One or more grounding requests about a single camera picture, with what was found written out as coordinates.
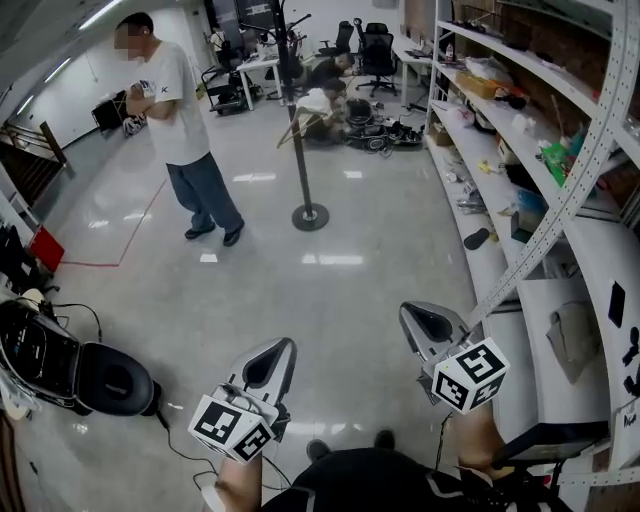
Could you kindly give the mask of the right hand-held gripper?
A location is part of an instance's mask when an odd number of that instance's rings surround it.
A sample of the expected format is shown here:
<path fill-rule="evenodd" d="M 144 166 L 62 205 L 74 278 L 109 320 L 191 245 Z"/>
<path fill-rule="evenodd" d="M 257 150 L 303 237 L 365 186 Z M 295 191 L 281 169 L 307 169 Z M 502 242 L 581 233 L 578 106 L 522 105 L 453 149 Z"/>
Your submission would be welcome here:
<path fill-rule="evenodd" d="M 425 301 L 405 301 L 399 321 L 411 351 L 422 360 L 437 354 L 440 340 L 460 340 L 468 332 L 453 310 Z M 440 402 L 459 414 L 467 414 L 498 394 L 510 363 L 492 337 L 453 355 L 445 353 L 436 364 L 425 363 L 418 382 L 431 402 Z"/>

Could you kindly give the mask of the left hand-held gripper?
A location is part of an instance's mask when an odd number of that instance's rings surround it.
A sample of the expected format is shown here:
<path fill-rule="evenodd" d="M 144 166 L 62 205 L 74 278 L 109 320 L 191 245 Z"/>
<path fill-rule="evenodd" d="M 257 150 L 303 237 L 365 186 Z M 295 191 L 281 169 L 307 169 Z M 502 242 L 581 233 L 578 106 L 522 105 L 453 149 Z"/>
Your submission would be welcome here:
<path fill-rule="evenodd" d="M 242 353 L 232 364 L 229 383 L 201 397 L 188 432 L 235 462 L 254 460 L 270 442 L 282 440 L 291 420 L 281 401 L 296 361 L 297 346 L 290 338 L 267 340 Z M 263 385 L 263 393 L 235 385 Z"/>

